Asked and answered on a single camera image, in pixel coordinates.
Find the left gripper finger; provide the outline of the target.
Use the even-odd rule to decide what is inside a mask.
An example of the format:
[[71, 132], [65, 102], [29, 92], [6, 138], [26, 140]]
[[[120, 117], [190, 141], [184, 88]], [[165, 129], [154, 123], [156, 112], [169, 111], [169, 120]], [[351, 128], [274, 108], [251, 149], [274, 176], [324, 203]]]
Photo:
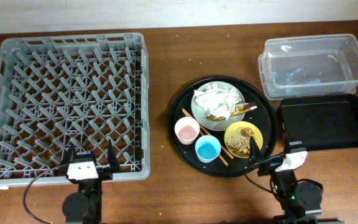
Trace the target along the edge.
[[112, 173], [118, 173], [120, 172], [121, 167], [117, 160], [116, 154], [114, 153], [111, 140], [109, 140], [108, 143], [109, 144], [108, 144], [107, 155], [108, 155], [108, 163], [110, 166], [110, 170]]
[[67, 166], [71, 161], [73, 161], [75, 148], [73, 143], [70, 144], [70, 147], [68, 148], [68, 151], [63, 156], [63, 159], [60, 163], [61, 166]]

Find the yellow bowl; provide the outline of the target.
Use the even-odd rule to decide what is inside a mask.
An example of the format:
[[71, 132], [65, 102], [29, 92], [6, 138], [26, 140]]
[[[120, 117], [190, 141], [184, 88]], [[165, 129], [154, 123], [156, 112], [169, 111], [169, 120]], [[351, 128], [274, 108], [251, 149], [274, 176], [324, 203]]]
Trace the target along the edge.
[[246, 122], [246, 121], [238, 121], [238, 122], [235, 122], [233, 124], [231, 124], [225, 131], [225, 134], [224, 134], [224, 143], [226, 145], [226, 139], [227, 139], [227, 135], [232, 132], [233, 130], [237, 129], [237, 128], [244, 128], [244, 127], [248, 127], [250, 128], [253, 132], [254, 132], [254, 138], [256, 140], [256, 143], [259, 147], [259, 149], [261, 150], [262, 149], [262, 145], [263, 145], [263, 137], [262, 137], [262, 133], [260, 132], [260, 130], [252, 123], [249, 123], [249, 122]]

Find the food scraps pile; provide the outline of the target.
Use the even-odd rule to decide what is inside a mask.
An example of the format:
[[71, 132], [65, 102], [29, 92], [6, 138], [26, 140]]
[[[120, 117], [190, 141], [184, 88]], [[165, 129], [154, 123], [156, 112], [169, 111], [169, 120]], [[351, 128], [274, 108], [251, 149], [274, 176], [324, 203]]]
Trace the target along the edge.
[[248, 128], [237, 128], [227, 135], [226, 146], [229, 151], [239, 157], [248, 157], [250, 152], [250, 139], [254, 132]]

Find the grey round plate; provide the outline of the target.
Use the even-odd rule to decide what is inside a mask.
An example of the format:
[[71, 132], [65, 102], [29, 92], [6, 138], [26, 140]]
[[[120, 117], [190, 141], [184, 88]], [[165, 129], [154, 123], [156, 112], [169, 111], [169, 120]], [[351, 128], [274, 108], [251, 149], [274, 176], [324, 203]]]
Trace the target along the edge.
[[[226, 83], [226, 82], [207, 82], [200, 87], [197, 88], [198, 91], [206, 91], [209, 89], [209, 86], [216, 85], [218, 88], [221, 88], [223, 90], [230, 90], [233, 89], [236, 91], [236, 93], [239, 95], [239, 98], [241, 99], [242, 103], [245, 103], [245, 99], [242, 95], [242, 93], [232, 84]], [[212, 121], [207, 118], [207, 113], [205, 110], [200, 107], [197, 102], [195, 101], [195, 96], [192, 95], [191, 100], [191, 112], [193, 113], [194, 118], [206, 129], [212, 130], [212, 131], [225, 131], [231, 124], [242, 121], [245, 114], [240, 114], [238, 116], [230, 117], [228, 120], [223, 119], [222, 121]]]

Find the blue cup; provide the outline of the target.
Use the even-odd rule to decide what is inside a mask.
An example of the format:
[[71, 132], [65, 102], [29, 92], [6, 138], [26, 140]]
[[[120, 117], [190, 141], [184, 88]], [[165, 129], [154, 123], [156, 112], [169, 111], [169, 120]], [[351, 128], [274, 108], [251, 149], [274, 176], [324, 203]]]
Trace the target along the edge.
[[210, 163], [221, 153], [219, 140], [211, 135], [201, 136], [195, 143], [197, 158], [203, 163]]

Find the brown snack wrapper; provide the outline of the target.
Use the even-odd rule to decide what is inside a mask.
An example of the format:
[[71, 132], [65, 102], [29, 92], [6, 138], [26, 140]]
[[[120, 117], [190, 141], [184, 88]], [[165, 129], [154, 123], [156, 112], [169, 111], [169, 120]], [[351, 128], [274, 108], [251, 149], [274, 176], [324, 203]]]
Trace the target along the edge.
[[[238, 104], [236, 104], [236, 107], [231, 112], [229, 117], [231, 118], [234, 116], [239, 116], [241, 114], [250, 112], [255, 109], [257, 109], [256, 103], [238, 103]], [[209, 115], [206, 118], [208, 120], [216, 121], [216, 122], [226, 120], [226, 118], [223, 116], [215, 116], [215, 115]]]

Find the white tissue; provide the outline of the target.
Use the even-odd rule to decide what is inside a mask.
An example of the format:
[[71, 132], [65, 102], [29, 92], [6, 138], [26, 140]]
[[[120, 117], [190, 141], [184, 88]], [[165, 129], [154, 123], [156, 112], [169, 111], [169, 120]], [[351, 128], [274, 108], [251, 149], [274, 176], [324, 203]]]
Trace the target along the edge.
[[211, 82], [194, 91], [195, 103], [203, 109], [210, 120], [228, 120], [237, 106], [244, 102], [232, 84]]

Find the pink cup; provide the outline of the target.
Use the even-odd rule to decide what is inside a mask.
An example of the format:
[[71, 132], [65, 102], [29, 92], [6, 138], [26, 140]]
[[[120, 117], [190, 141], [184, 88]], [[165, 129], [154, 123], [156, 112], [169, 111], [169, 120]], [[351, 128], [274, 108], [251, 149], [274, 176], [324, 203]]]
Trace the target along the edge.
[[175, 123], [174, 132], [180, 143], [189, 145], [200, 134], [200, 125], [194, 118], [183, 117]]

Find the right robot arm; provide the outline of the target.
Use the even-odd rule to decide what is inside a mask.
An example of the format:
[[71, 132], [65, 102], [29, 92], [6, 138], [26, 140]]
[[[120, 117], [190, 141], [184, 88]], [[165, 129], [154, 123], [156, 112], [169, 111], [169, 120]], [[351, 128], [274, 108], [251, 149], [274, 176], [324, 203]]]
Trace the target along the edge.
[[259, 177], [268, 175], [269, 189], [250, 181], [256, 187], [272, 194], [282, 208], [282, 215], [273, 217], [273, 223], [317, 223], [316, 216], [322, 213], [323, 185], [311, 179], [297, 179], [295, 170], [301, 167], [307, 157], [307, 150], [301, 141], [285, 138], [284, 151], [264, 158], [254, 137], [250, 138], [250, 154], [245, 176], [250, 170], [257, 170]]

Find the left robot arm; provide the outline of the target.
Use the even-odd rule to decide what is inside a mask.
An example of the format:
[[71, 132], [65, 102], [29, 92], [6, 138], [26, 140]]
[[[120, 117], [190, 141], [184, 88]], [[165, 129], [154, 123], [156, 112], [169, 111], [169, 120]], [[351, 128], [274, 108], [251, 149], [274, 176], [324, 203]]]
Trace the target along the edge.
[[62, 212], [66, 223], [100, 223], [102, 214], [102, 182], [112, 180], [120, 165], [111, 141], [107, 148], [108, 166], [97, 168], [94, 152], [75, 152], [71, 144], [60, 165], [66, 179], [78, 186], [78, 191], [64, 200]]

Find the grey dishwasher rack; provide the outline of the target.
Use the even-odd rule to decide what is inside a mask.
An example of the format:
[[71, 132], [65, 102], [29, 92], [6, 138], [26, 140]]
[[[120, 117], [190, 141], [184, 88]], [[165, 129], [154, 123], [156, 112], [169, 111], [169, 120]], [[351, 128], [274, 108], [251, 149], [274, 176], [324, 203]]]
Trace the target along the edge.
[[92, 152], [113, 181], [150, 175], [149, 54], [144, 36], [10, 38], [0, 46], [0, 189], [67, 182], [53, 168], [70, 147]]

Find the black rectangular tray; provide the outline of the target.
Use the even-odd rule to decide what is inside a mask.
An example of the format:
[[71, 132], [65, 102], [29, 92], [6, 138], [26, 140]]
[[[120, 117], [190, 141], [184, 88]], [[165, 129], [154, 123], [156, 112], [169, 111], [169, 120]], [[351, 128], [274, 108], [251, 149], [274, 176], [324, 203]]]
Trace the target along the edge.
[[308, 151], [358, 147], [358, 97], [287, 98], [279, 107], [285, 136]]

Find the round black tray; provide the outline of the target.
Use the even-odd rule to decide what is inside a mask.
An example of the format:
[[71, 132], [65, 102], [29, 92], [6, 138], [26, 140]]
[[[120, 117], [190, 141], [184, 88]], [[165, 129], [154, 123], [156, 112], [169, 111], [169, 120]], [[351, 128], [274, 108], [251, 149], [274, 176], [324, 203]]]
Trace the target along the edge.
[[224, 161], [219, 158], [213, 160], [210, 163], [201, 162], [195, 152], [195, 144], [184, 145], [179, 142], [175, 136], [174, 127], [175, 123], [183, 118], [185, 115], [182, 112], [182, 108], [187, 112], [191, 112], [191, 100], [194, 91], [198, 87], [207, 82], [226, 82], [235, 86], [243, 95], [245, 102], [256, 103], [257, 109], [245, 113], [242, 121], [247, 121], [254, 124], [262, 133], [263, 145], [261, 153], [264, 157], [269, 157], [273, 152], [278, 139], [278, 124], [275, 116], [275, 110], [272, 108], [268, 99], [261, 93], [255, 86], [247, 83], [243, 80], [234, 77], [208, 77], [202, 80], [194, 81], [187, 85], [184, 90], [180, 92], [175, 101], [173, 102], [170, 113], [168, 116], [168, 130], [173, 147], [178, 155], [192, 168], [206, 175], [222, 178], [234, 178], [240, 177], [245, 172], [247, 165], [247, 159], [235, 157], [231, 159], [225, 152], [221, 155]]

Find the clear plastic bin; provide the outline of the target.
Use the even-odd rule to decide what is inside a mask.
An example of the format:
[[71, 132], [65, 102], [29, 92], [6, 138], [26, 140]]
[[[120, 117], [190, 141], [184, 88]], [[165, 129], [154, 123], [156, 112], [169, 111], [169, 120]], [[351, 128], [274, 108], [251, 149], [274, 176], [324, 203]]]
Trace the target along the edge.
[[352, 34], [269, 39], [259, 55], [265, 96], [282, 100], [355, 93], [358, 41]]

